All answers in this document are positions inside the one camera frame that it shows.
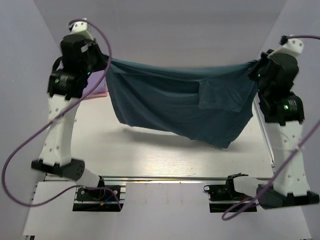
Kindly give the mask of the teal blue t shirt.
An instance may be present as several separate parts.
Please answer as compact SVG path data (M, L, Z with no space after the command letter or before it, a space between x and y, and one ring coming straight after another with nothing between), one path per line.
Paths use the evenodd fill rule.
M225 149L253 117L253 65L170 68L113 59L106 83L121 124Z

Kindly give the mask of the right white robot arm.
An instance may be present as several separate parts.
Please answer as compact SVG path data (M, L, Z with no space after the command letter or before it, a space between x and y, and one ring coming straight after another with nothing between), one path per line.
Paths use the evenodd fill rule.
M290 53L268 50L248 73L257 82L259 108L273 152L275 173L256 194L263 209L276 209L320 202L307 181L302 145L305 120L303 101L293 91L299 73L298 61Z

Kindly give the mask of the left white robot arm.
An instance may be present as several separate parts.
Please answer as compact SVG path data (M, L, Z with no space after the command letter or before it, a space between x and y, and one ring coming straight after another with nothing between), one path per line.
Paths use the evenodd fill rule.
M80 34L65 36L60 49L62 56L52 66L47 88L50 126L39 159L32 161L31 168L87 187L90 196L99 200L106 193L103 178L88 170L83 160L72 158L71 140L88 78L104 70L107 60L94 38Z

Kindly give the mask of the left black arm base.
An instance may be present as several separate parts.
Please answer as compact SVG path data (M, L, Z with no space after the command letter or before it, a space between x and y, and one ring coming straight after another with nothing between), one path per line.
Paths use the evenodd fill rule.
M115 212L121 211L125 202L126 187L121 185L106 185L113 193L108 190L88 190L79 188L76 190L73 212Z

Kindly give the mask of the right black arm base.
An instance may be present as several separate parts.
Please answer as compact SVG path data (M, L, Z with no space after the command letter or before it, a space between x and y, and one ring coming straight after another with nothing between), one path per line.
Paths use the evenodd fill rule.
M231 211L237 212L245 204L237 204L243 200L250 201L256 195L259 184L265 181L248 176L243 173L229 175L224 184L205 185L203 191L209 194L209 209L211 213L225 212L228 208L236 206Z

